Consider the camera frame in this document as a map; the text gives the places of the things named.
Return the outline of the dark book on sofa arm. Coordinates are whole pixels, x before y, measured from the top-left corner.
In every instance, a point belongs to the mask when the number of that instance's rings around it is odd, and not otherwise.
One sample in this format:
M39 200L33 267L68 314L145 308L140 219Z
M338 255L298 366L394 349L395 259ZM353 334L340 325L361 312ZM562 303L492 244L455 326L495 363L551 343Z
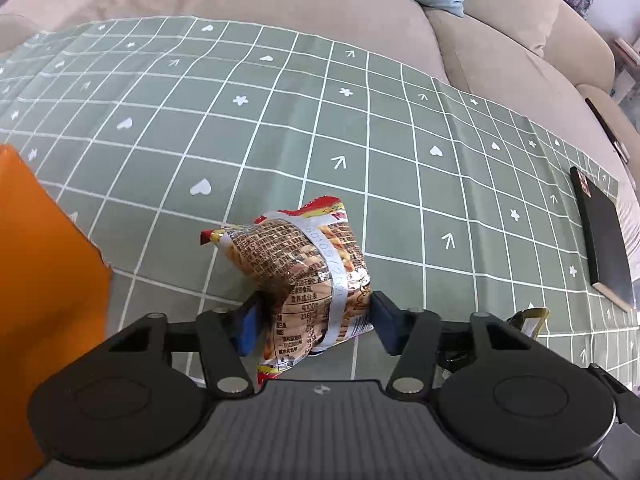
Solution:
M626 149L626 146L623 144L623 142L620 142L620 140L617 139L617 136L615 135L614 131L611 129L610 125L606 122L604 117L600 114L600 112L598 111L597 107L593 104L593 102L589 98L585 98L585 102L587 106L590 108L591 113L594 115L595 118L597 118L598 123L604 130L606 136L608 137L608 140L613 145L613 148L615 148L615 151L617 152L618 156L620 156L620 159L623 161L624 164L628 164L628 162L630 161L630 155Z

